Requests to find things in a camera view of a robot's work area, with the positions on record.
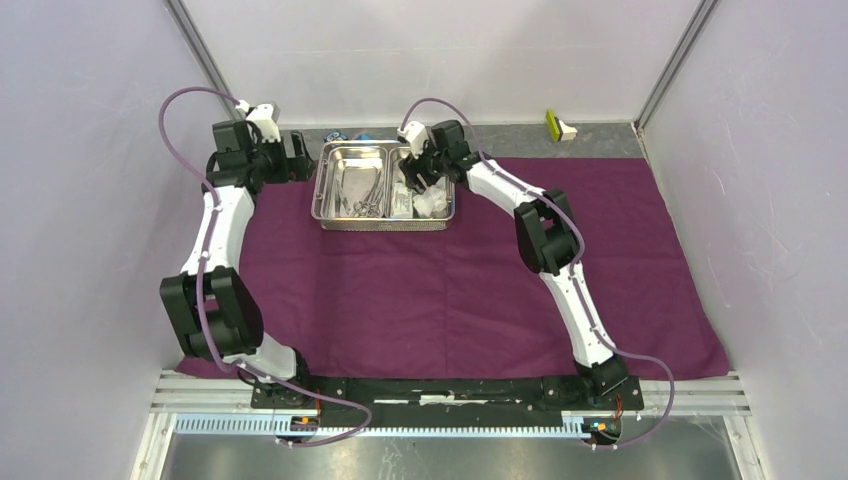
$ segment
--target stainless steel tray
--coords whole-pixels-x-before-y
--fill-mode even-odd
[[[312,216],[327,230],[434,231],[447,228],[456,211],[454,185],[447,182],[442,218],[388,218],[398,162],[409,149],[395,140],[351,140],[324,144],[315,175]]]

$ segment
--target maroon fabric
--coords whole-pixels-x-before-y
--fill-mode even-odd
[[[674,226],[642,159],[502,159],[519,178],[568,195],[586,239],[585,276],[619,348],[665,360],[678,379],[724,375]],[[512,218],[458,189],[447,230],[323,231],[311,184],[265,188],[240,274],[265,328],[314,374],[508,378],[571,374],[553,298],[518,256]],[[632,373],[664,379],[655,365]],[[178,370],[222,376],[211,362]]]

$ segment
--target lavender wall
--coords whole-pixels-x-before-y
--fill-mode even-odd
[[[156,0],[6,2],[0,35],[0,477],[127,478],[179,358],[159,280],[202,209],[156,114],[203,77]],[[169,117],[197,159],[221,118],[205,97]]]
[[[844,478],[848,3],[721,2],[647,151],[778,479]]]
[[[288,125],[630,121],[698,0],[186,0],[230,87]],[[441,121],[440,107],[416,111]]]

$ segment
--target gray floor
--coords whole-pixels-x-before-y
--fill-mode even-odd
[[[476,127],[483,149],[494,157],[525,158],[641,158],[642,151],[633,129],[626,123],[581,123],[577,138],[570,142],[554,142],[548,128],[538,125],[482,125]],[[324,137],[331,130],[304,130],[306,147],[317,158]],[[377,140],[395,139],[393,128],[341,129],[349,138],[367,133]]]
[[[649,421],[626,419],[625,437]],[[353,438],[289,450],[269,437],[178,435],[162,478],[738,479],[720,417],[673,418],[649,441],[592,453],[566,439]]]

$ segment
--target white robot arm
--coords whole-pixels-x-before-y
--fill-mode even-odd
[[[217,151],[206,166],[206,178],[215,195],[203,193],[203,220],[194,248],[180,274],[162,280],[159,292],[183,352],[211,359],[194,295],[199,260],[206,258],[203,290],[209,303],[207,320],[223,361],[289,379],[297,373],[297,353],[264,333],[259,307],[238,275],[239,256],[262,187],[266,183],[306,181],[315,165],[297,132],[292,133],[294,156],[286,154],[276,123],[276,105],[251,107],[242,101],[236,108],[245,115],[244,120],[212,127]],[[212,236],[204,249],[213,218]],[[271,382],[270,378],[259,380]]]
[[[500,169],[497,162],[493,160],[490,161],[490,165]],[[532,203],[535,200],[534,197],[526,193],[527,191],[532,190],[539,194],[543,193],[540,188],[519,180],[503,169],[501,169],[501,174],[512,177],[515,183],[523,186],[523,189],[517,187],[515,183],[508,182],[496,174],[495,170],[487,167],[482,162],[475,164],[468,170],[468,189],[477,195],[482,195],[491,200],[492,203],[499,206],[509,215],[513,215],[515,209],[521,204]],[[572,274],[568,271],[561,271],[559,275],[541,272],[539,273],[539,277],[542,278],[548,290],[551,291],[559,313],[562,315],[565,328],[568,330],[568,336],[571,337],[574,360],[586,367],[591,367],[594,364],[602,364],[609,360],[613,353],[601,344],[592,332],[592,326],[586,317],[586,312],[575,291],[575,282],[572,279]],[[586,299],[586,303],[592,309],[593,318],[598,319],[598,312],[595,310],[595,304],[592,302],[592,296],[589,294],[589,289],[586,287],[586,281],[583,278],[582,263],[574,265],[573,277],[576,277],[576,283],[580,285],[583,298]],[[598,333],[609,343],[613,344],[600,320],[596,320],[595,324]]]
[[[562,191],[543,191],[503,170],[494,160],[484,163],[465,141],[456,120],[434,125],[431,132],[419,122],[408,122],[398,138],[410,146],[401,170],[407,185],[419,192],[446,176],[456,184],[481,195],[515,218],[519,252],[525,265],[539,274],[554,297],[571,338],[575,364],[598,394],[617,387],[627,376],[623,359],[598,340],[595,332],[615,347],[595,309],[583,277],[583,265],[566,266],[577,253],[571,229],[538,196],[557,204],[571,217]],[[545,227],[543,220],[552,220]],[[580,299],[586,303],[584,308]]]

